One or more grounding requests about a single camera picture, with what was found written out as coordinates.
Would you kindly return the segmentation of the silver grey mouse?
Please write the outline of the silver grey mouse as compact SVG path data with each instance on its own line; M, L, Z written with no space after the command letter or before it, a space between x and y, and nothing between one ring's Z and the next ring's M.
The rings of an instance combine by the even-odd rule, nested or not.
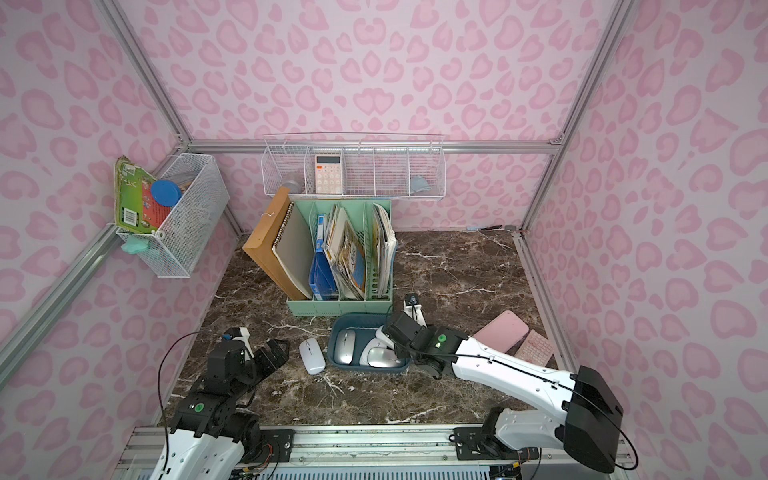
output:
M399 368L403 360L392 349L374 347L368 352L367 363L372 368Z

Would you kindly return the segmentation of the teal storage box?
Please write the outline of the teal storage box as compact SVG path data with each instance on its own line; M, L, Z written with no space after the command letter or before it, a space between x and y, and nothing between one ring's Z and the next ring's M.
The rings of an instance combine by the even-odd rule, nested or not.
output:
M333 324L328 340L326 357L329 363L341 370L404 373L411 361L399 360L395 365L371 366L368 363L370 351L374 348L389 349L376 332L388 319L386 314L350 313L340 316Z

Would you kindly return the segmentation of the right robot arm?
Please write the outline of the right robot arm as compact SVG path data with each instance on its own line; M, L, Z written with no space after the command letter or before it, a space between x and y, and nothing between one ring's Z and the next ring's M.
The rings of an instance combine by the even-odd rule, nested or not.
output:
M388 319L383 333L399 357L436 379L450 374L532 406L532 412L501 409L487 419L491 436L509 449L561 449L605 474L619 467L624 409L598 371L581 366L572 373L531 364L459 331L423 326L405 313Z

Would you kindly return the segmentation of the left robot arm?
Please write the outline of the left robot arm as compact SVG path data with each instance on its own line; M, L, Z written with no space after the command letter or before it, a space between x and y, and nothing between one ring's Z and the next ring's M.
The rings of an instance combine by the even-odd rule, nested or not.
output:
M239 406L289 359L290 343L270 339L254 350L248 334L231 330L210 353L204 373L179 402L152 479L272 479L287 463L295 431L267 429Z

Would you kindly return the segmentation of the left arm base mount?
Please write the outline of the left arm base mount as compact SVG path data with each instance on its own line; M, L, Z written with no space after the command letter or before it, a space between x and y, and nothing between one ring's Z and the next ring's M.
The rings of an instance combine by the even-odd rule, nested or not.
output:
M245 439L243 464L287 463L290 460L296 431L289 428L260 429Z

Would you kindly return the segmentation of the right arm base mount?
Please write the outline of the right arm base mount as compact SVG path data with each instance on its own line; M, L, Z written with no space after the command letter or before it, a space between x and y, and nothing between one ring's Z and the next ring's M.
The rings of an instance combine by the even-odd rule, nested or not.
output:
M481 427L454 428L448 440L454 445L457 459L460 461L528 462L540 459L538 448L513 450L494 435L484 432Z

